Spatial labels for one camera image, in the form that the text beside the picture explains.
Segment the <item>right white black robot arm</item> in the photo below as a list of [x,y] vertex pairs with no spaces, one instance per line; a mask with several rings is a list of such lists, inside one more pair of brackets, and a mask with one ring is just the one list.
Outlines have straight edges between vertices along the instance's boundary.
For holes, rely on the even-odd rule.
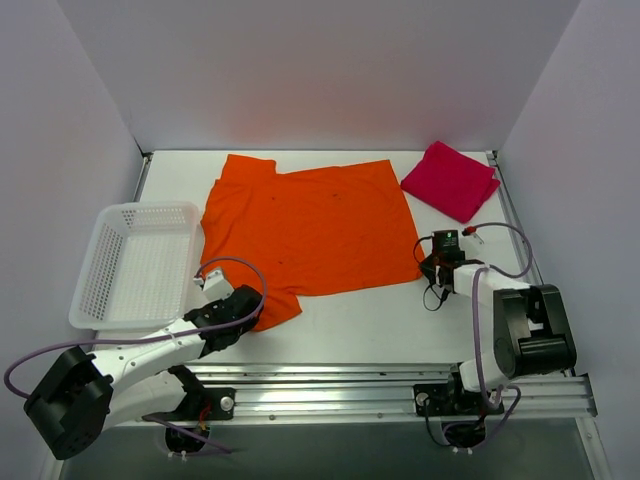
[[577,363],[559,288],[524,281],[532,255],[521,273],[466,256],[460,238],[475,236],[481,227],[439,230],[419,239],[432,242],[418,265],[428,287],[440,290],[439,303],[451,294],[471,302],[473,358],[458,366],[456,380],[443,390],[447,406],[459,413],[469,411],[480,396],[495,410],[510,380],[570,370]]

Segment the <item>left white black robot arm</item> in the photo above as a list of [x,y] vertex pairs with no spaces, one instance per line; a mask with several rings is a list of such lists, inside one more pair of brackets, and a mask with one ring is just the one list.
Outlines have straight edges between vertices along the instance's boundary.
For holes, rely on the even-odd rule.
[[24,411],[58,460],[87,449],[105,430],[137,418],[199,420],[217,411],[188,363],[235,344],[264,304],[242,285],[136,341],[63,351],[27,398]]

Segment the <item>orange t-shirt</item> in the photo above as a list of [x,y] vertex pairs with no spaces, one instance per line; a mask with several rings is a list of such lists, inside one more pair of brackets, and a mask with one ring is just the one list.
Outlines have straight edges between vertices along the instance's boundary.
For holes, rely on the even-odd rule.
[[414,281],[422,252],[390,161],[279,173],[230,154],[201,220],[201,261],[219,258],[235,285],[265,286],[257,330],[302,312],[302,297]]

